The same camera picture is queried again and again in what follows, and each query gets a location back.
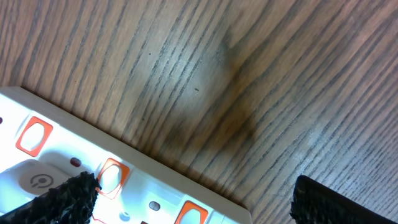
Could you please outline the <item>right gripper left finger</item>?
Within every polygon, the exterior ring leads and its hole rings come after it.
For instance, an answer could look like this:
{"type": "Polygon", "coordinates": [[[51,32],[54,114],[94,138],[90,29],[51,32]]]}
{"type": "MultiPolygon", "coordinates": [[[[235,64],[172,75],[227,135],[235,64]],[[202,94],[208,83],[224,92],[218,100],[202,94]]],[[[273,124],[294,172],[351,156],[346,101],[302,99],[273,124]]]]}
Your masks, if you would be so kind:
{"type": "Polygon", "coordinates": [[[101,186],[93,173],[76,177],[1,215],[1,224],[88,224],[101,186]]]}

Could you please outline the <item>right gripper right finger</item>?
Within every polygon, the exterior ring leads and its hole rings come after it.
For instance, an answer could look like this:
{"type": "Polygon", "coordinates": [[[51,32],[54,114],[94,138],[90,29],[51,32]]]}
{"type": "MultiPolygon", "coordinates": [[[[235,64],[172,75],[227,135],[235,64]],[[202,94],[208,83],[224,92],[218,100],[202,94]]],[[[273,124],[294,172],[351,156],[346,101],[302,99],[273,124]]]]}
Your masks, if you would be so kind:
{"type": "Polygon", "coordinates": [[[305,175],[295,182],[290,216],[297,224],[396,224],[305,175]]]}

